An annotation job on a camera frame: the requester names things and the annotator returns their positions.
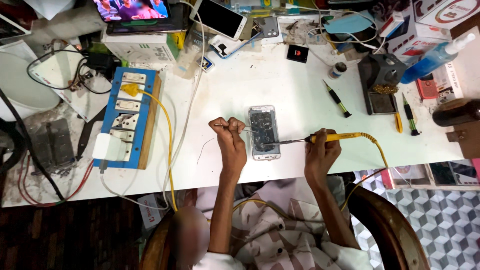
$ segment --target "green screwdriver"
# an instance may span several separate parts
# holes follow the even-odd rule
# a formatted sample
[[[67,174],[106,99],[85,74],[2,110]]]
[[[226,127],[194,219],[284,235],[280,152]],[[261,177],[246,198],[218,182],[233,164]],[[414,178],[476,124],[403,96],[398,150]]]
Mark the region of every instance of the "green screwdriver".
[[[407,99],[405,98],[405,95],[402,93],[403,96],[403,107],[405,108],[405,114],[407,115],[408,122],[410,123],[410,129],[412,130],[411,135],[412,136],[417,136],[420,135],[420,133],[417,130],[417,127],[415,126],[415,122],[413,121],[413,113],[412,109],[410,109],[410,105],[407,102]]]
[[[322,80],[325,85],[327,86],[327,91],[328,93],[332,96],[333,100],[335,101],[335,103],[338,104],[338,106],[340,107],[340,109],[342,109],[343,111],[343,115],[345,116],[345,118],[348,118],[350,116],[352,116],[351,113],[348,112],[347,109],[345,109],[345,106],[343,106],[342,104],[342,101],[340,100],[340,98],[336,95],[335,91],[330,87],[328,86],[328,84],[325,82],[325,80]]]

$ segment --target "hand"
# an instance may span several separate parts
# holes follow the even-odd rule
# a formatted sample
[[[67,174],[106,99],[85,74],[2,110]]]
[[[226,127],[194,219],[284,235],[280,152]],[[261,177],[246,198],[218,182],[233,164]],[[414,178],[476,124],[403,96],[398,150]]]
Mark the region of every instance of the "hand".
[[[210,121],[208,125],[217,134],[218,145],[222,152],[222,172],[240,177],[241,170],[247,163],[245,142],[240,138],[240,133],[245,128],[245,123],[234,117],[230,117],[228,122],[223,117],[218,117]]]
[[[327,134],[336,134],[335,130],[322,128],[315,132],[317,138],[315,144],[307,143],[306,160],[305,160],[305,178],[308,185],[326,186],[326,176],[330,167],[332,167],[335,160],[340,156],[342,148],[340,142],[327,140]]]

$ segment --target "yellow soldering iron handle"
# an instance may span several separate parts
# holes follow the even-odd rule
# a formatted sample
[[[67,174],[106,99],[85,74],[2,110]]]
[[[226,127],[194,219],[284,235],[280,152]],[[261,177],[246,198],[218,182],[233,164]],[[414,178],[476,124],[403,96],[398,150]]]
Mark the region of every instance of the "yellow soldering iron handle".
[[[327,135],[327,142],[331,141],[337,141],[337,140],[342,140],[342,139],[350,139],[350,138],[356,138],[356,137],[361,137],[360,132],[353,132],[353,133],[340,133],[340,134],[328,134]],[[317,136],[315,134],[310,134],[310,136],[305,138],[306,142],[311,142],[315,143],[317,139]]]

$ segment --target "power adapter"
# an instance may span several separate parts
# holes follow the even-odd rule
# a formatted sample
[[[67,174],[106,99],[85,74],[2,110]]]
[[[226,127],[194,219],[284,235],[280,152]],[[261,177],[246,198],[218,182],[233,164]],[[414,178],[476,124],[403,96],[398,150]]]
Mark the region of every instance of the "power adapter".
[[[90,52],[88,53],[87,63],[90,69],[96,70],[102,74],[113,66],[113,57],[104,53]]]

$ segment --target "blue liquid bottle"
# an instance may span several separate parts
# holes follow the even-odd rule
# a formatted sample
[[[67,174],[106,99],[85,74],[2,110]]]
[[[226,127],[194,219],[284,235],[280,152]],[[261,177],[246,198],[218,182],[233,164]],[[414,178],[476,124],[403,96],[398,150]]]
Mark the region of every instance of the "blue liquid bottle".
[[[450,43],[440,43],[435,48],[428,51],[425,54],[425,58],[420,62],[405,70],[400,82],[403,84],[409,84],[416,79],[430,74],[432,71],[455,59],[458,52],[465,48],[465,45],[474,39],[474,34],[468,34],[466,37],[457,38]]]

